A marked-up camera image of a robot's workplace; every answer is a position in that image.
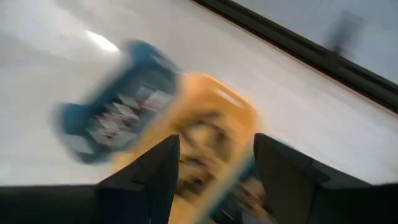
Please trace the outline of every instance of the motion blur object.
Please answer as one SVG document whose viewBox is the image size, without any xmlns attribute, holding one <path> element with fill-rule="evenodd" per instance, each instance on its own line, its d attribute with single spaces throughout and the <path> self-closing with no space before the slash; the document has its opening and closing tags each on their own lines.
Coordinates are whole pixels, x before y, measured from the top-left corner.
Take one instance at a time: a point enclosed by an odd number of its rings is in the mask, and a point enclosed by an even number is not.
<svg viewBox="0 0 398 224">
<path fill-rule="evenodd" d="M 128 149 L 175 94 L 178 69 L 156 48 L 133 41 L 127 54 L 127 67 L 94 100 L 62 106 L 62 139 L 83 162 Z"/>
</svg>

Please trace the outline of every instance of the white wall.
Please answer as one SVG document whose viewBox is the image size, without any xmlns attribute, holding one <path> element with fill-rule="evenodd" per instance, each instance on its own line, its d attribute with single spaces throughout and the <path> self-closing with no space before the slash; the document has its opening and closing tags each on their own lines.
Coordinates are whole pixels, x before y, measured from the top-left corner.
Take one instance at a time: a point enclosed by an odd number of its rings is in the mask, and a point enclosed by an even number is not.
<svg viewBox="0 0 398 224">
<path fill-rule="evenodd" d="M 398 1 L 396 0 L 234 0 L 317 44 L 330 46 L 344 14 L 359 26 L 345 57 L 398 83 Z"/>
</svg>

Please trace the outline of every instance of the shiny floor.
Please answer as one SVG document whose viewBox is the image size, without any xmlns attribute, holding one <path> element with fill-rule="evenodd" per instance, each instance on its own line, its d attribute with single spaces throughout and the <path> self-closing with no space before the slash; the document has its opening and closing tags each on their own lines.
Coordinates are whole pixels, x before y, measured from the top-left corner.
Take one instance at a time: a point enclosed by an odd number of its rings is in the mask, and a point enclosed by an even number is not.
<svg viewBox="0 0 398 224">
<path fill-rule="evenodd" d="M 0 2 L 0 184 L 87 184 L 108 164 L 77 164 L 53 129 L 122 63 L 126 41 L 253 102 L 262 131 L 372 184 L 398 181 L 398 117 L 188 0 Z"/>
</svg>

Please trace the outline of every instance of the dark wall edge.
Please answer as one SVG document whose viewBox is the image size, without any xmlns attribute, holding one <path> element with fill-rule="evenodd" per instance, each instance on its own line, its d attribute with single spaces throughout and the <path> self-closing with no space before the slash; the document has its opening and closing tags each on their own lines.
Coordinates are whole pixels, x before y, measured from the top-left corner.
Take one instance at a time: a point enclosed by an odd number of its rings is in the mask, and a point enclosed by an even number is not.
<svg viewBox="0 0 398 224">
<path fill-rule="evenodd" d="M 231 0 L 191 0 L 398 114 L 398 85 Z"/>
</svg>

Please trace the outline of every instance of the white floor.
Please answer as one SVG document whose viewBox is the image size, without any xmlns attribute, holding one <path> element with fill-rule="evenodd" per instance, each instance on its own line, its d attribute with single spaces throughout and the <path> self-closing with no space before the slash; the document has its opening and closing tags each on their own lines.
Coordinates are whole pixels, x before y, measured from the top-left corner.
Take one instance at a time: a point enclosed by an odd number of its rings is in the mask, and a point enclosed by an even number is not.
<svg viewBox="0 0 398 224">
<path fill-rule="evenodd" d="M 187 0 L 0 2 L 0 184 L 85 184 L 108 165 L 71 160 L 52 126 L 121 63 L 123 43 L 156 45 L 258 108 L 263 131 L 373 184 L 398 182 L 398 117 Z"/>
</svg>

